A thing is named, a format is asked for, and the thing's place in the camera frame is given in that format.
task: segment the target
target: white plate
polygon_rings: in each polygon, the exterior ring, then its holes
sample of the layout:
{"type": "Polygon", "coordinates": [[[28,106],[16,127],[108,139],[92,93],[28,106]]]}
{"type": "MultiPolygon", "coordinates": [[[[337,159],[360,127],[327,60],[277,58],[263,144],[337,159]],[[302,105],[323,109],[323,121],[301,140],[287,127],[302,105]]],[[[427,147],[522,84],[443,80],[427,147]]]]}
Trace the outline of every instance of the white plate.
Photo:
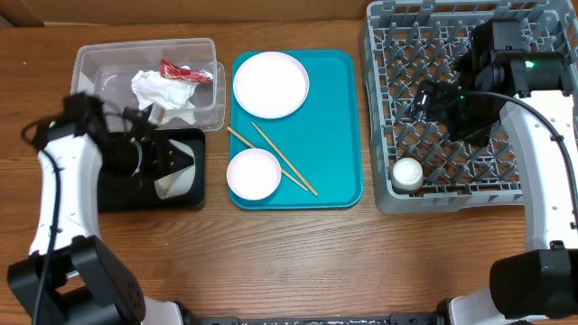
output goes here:
{"type": "Polygon", "coordinates": [[[241,199],[262,200],[281,182],[281,165],[268,151],[246,149],[228,163],[227,184],[241,199]]]}
{"type": "Polygon", "coordinates": [[[291,55],[263,52],[238,68],[233,80],[237,102],[248,113],[262,118],[288,116],[309,93],[305,67],[291,55]]]}

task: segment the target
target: gray dish rack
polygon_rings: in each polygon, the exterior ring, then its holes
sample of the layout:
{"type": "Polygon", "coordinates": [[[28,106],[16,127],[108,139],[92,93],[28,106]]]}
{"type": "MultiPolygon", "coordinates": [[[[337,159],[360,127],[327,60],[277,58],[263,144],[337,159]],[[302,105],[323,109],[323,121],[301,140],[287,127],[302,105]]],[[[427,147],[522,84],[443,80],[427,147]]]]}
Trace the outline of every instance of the gray dish rack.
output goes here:
{"type": "Polygon", "coordinates": [[[420,81],[457,78],[452,61],[469,49],[473,28],[491,18],[518,19],[529,51],[561,52],[578,89],[578,22],[567,0],[369,4],[359,40],[369,101],[375,200],[383,212],[453,212],[523,204],[516,159],[501,125],[494,126],[489,145],[479,148],[450,142],[443,125],[406,114],[420,81]],[[424,167],[424,185],[413,195],[395,193],[389,178],[393,164],[404,157],[415,158],[424,167]]]}

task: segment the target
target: wooden chopstick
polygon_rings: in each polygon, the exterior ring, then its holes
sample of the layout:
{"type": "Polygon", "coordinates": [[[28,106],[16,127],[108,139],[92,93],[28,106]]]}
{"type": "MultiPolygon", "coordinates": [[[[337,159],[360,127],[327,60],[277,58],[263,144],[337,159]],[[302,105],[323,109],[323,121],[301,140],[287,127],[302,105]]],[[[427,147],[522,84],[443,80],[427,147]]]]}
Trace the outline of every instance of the wooden chopstick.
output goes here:
{"type": "Polygon", "coordinates": [[[314,196],[317,196],[317,190],[315,190],[313,186],[311,186],[311,184],[297,171],[297,169],[289,162],[289,160],[284,156],[284,154],[282,154],[281,151],[277,149],[277,147],[273,144],[273,142],[271,142],[271,140],[269,140],[269,138],[265,135],[265,133],[261,131],[259,126],[257,126],[254,122],[251,122],[251,124],[261,134],[261,136],[263,136],[263,138],[269,143],[269,145],[271,145],[271,147],[275,149],[277,154],[279,154],[279,156],[285,161],[285,163],[289,166],[289,168],[291,168],[291,170],[295,173],[295,175],[299,177],[299,179],[303,182],[303,184],[307,186],[307,188],[311,191],[311,193],[313,193],[314,196]]]}
{"type": "MultiPolygon", "coordinates": [[[[231,132],[234,136],[237,137],[237,139],[241,140],[244,144],[246,144],[249,148],[255,148],[254,145],[252,145],[249,141],[247,141],[243,136],[241,136],[239,133],[237,133],[237,131],[233,130],[230,126],[227,126],[227,129],[229,132],[231,132]]],[[[295,179],[295,177],[291,176],[291,174],[289,172],[287,172],[286,170],[284,170],[283,168],[281,169],[281,172],[283,173],[283,175],[287,176],[287,178],[291,181],[293,181],[295,184],[299,185],[302,189],[307,190],[306,187],[303,186],[303,184],[301,184],[298,180],[295,179]]]]}

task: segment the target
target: brown wall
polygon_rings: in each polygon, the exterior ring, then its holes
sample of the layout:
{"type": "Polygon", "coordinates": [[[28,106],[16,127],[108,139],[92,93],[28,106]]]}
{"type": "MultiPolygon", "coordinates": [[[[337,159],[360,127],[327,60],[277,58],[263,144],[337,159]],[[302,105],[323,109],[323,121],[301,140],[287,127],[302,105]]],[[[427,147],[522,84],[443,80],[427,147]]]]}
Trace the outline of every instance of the brown wall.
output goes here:
{"type": "Polygon", "coordinates": [[[360,19],[370,0],[0,0],[16,26],[360,19]]]}

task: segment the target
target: red wrapper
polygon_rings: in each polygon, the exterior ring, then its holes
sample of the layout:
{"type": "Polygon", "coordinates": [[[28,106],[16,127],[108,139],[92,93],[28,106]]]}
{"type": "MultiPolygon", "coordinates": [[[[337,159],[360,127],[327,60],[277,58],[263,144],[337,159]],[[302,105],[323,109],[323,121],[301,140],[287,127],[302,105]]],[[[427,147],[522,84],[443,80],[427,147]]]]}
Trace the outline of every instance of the red wrapper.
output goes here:
{"type": "Polygon", "coordinates": [[[165,59],[161,60],[161,76],[166,79],[185,80],[206,84],[213,81],[213,75],[206,70],[187,70],[179,68],[165,59]]]}

